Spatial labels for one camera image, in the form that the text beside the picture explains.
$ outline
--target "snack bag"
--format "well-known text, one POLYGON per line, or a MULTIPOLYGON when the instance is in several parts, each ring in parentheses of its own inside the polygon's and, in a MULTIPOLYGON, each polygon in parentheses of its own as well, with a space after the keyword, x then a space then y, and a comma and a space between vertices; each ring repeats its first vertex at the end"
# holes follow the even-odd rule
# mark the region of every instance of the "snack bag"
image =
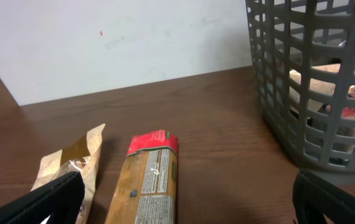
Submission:
POLYGON ((43 157, 31 189, 35 190, 70 171, 79 171, 85 184, 85 197, 76 224, 86 223, 92 205, 104 126, 105 124, 102 124, 93 128, 71 146, 43 157))
POLYGON ((134 136, 106 224, 173 224, 178 140, 165 130, 134 136))

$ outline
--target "wooden table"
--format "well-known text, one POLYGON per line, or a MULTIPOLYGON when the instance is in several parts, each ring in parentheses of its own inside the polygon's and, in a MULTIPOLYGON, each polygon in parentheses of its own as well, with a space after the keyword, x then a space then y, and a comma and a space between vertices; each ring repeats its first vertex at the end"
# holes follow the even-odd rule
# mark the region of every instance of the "wooden table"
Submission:
POLYGON ((43 156, 106 123, 89 223, 105 220, 132 135, 157 129, 179 138, 178 223, 292 223, 298 168, 259 115, 252 77, 238 68, 16 109, 0 120, 0 206, 30 191, 43 156))

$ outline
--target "nutrition label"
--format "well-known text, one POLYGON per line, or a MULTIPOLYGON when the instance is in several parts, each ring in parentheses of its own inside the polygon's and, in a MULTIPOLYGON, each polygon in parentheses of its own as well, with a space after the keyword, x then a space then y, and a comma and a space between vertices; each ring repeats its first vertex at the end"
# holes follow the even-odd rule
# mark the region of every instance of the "nutrition label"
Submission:
POLYGON ((158 193, 165 193, 168 189, 169 149, 163 149, 161 166, 159 167, 158 193))
POLYGON ((173 198, 168 195, 141 196, 135 224, 173 224, 173 198))
POLYGON ((158 154, 160 150, 151 151, 148 154, 146 173, 144 174, 143 186, 141 187, 142 194, 155 193, 157 186, 157 178, 159 175, 158 154))

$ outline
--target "gray plastic basket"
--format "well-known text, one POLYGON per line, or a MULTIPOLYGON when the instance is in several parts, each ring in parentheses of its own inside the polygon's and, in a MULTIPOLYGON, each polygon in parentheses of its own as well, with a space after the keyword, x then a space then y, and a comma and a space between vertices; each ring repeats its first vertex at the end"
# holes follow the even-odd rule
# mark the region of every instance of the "gray plastic basket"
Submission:
POLYGON ((355 113, 355 97, 348 94, 355 88, 355 0, 246 3, 258 100, 268 124, 297 165, 355 173, 355 115, 343 116, 355 113), (314 67, 331 63, 340 67, 314 67), (333 92, 317 91, 314 83, 333 92), (313 103, 322 106, 313 110, 313 103))

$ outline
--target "white wall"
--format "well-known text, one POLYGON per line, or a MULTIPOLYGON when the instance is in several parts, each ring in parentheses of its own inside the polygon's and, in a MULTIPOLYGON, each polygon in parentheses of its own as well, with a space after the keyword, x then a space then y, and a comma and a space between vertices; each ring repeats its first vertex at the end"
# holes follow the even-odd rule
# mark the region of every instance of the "white wall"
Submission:
POLYGON ((245 0, 0 0, 20 105, 250 64, 245 0))

